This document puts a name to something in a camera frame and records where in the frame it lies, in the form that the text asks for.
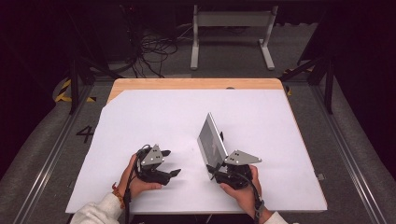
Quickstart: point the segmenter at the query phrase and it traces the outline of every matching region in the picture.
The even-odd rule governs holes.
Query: hand
[[[120,184],[118,185],[119,193],[123,197],[126,186],[128,184],[129,174],[133,172],[134,161],[136,160],[136,155],[134,154],[129,160],[128,166],[122,173]],[[139,178],[135,177],[135,173],[132,176],[133,180],[131,181],[130,189],[131,189],[131,198],[137,197],[141,192],[145,190],[151,189],[160,189],[162,187],[161,184],[158,183],[147,183]]]
[[[259,193],[260,196],[262,196],[262,185],[260,184],[259,181],[259,172],[257,170],[256,166],[249,165],[251,175],[253,177],[252,183],[254,187],[256,187],[257,192]],[[256,214],[255,208],[254,208],[254,192],[253,192],[253,187],[250,185],[247,186],[244,189],[238,189],[235,190],[231,188],[229,185],[221,183],[220,187],[231,197],[236,199],[236,202],[238,203],[239,207],[242,208],[249,216],[251,216],[254,219],[254,216]],[[260,223],[266,222],[270,217],[272,213],[267,210],[267,208],[264,208],[264,211],[262,211],[262,216],[260,217]]]

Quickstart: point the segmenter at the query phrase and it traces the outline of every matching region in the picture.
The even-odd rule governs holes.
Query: white tabletop
[[[241,213],[206,173],[197,137],[208,112],[229,153],[239,149],[262,159],[255,165],[268,209],[327,210],[283,90],[135,90],[103,109],[66,213],[100,202],[145,144],[172,151],[158,170],[181,172],[162,189],[134,199],[132,213]]]

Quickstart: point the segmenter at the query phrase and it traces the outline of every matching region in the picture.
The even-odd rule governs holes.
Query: sleeve
[[[288,224],[288,223],[285,221],[285,219],[283,219],[283,217],[278,212],[275,212],[263,224]]]
[[[108,193],[99,203],[85,204],[74,214],[70,223],[119,223],[121,213],[119,198]]]

